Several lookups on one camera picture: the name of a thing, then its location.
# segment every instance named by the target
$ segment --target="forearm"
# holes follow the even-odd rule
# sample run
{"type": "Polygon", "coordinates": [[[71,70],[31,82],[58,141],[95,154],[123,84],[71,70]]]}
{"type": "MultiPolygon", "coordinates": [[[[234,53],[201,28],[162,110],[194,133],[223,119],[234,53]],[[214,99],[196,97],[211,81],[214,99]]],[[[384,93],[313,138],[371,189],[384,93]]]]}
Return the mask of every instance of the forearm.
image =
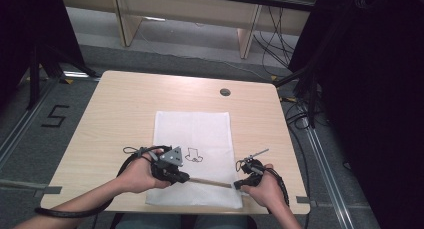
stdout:
{"type": "MultiPolygon", "coordinates": [[[[78,212],[94,209],[113,197],[121,194],[123,188],[119,180],[114,179],[79,197],[52,208],[57,211],[78,212]]],[[[15,228],[75,228],[83,218],[66,219],[47,216],[36,216],[15,228]]]]}
{"type": "Polygon", "coordinates": [[[301,228],[296,217],[294,217],[292,211],[284,202],[276,202],[274,205],[269,206],[268,209],[283,229],[301,228]]]}

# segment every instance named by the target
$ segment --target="drawn shape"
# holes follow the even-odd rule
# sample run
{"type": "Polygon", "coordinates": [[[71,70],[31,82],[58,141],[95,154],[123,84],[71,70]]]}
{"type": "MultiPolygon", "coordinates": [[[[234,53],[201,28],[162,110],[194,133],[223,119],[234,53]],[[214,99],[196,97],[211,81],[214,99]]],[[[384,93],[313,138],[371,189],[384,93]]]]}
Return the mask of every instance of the drawn shape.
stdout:
{"type": "Polygon", "coordinates": [[[68,105],[55,105],[53,107],[53,109],[50,111],[49,115],[47,116],[47,118],[57,118],[60,119],[59,123],[54,125],[54,124],[41,124],[42,127],[60,127],[62,125],[63,120],[65,120],[65,116],[57,116],[57,115],[53,115],[53,113],[55,112],[56,108],[69,108],[68,105]]]}
{"type": "Polygon", "coordinates": [[[199,150],[196,148],[188,148],[188,155],[185,158],[192,162],[202,162],[203,157],[199,156],[199,150]]]}

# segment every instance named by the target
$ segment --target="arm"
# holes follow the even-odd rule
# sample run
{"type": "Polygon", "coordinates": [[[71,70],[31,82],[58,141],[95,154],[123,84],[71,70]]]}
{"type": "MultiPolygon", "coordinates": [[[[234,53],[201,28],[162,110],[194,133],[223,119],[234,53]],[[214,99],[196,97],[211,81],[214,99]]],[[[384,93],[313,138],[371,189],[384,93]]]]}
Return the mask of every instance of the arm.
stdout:
{"type": "MultiPolygon", "coordinates": [[[[79,196],[67,201],[54,210],[58,211],[85,211],[96,208],[113,197],[124,193],[140,193],[151,188],[165,188],[169,182],[159,181],[152,177],[150,173],[150,163],[142,158],[136,159],[127,167],[127,169],[117,178],[79,196]]],[[[47,216],[35,216],[28,221],[17,225],[16,229],[21,228],[75,228],[84,218],[54,218],[47,216]]]]}
{"type": "Polygon", "coordinates": [[[284,202],[283,193],[271,173],[265,171],[261,183],[257,187],[242,186],[241,190],[248,193],[259,205],[268,208],[282,228],[301,228],[292,211],[284,202]]]}

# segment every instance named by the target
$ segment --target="hand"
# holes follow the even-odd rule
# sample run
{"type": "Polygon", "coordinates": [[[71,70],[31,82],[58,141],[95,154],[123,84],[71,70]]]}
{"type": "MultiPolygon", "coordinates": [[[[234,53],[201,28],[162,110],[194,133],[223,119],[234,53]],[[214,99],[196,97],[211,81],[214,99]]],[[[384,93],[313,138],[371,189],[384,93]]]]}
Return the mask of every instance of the hand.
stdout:
{"type": "MultiPolygon", "coordinates": [[[[273,165],[267,164],[265,167],[273,168],[273,165]]],[[[274,206],[281,206],[281,203],[285,205],[283,192],[278,186],[277,180],[267,171],[264,172],[258,186],[252,187],[243,185],[240,189],[248,193],[259,205],[267,207],[270,210],[274,206]]]]}
{"type": "MultiPolygon", "coordinates": [[[[152,160],[149,153],[144,153],[144,157],[152,160]]],[[[160,181],[152,176],[150,171],[150,162],[144,158],[135,159],[125,169],[125,171],[116,178],[120,180],[124,187],[123,192],[140,193],[152,188],[165,188],[171,185],[170,182],[160,181]]]]}

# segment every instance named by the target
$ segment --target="wooden table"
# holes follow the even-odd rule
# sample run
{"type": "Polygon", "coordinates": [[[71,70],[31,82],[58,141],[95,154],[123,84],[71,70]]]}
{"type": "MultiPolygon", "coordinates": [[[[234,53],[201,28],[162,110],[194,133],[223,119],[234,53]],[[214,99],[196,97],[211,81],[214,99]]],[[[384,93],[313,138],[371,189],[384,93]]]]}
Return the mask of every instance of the wooden table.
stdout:
{"type": "MultiPolygon", "coordinates": [[[[306,197],[306,192],[273,85],[118,71],[103,74],[50,183],[62,191],[44,195],[42,207],[56,206],[113,179],[128,157],[122,148],[152,145],[157,111],[229,112],[235,160],[269,148],[257,159],[274,164],[283,177],[293,213],[309,212],[309,204],[296,201],[296,197],[306,197]],[[222,96],[223,88],[231,94],[222,96]]],[[[246,178],[239,173],[240,179],[246,178]]],[[[151,206],[145,199],[146,193],[122,194],[107,210],[268,213],[248,196],[243,196],[241,209],[151,206]]]]}

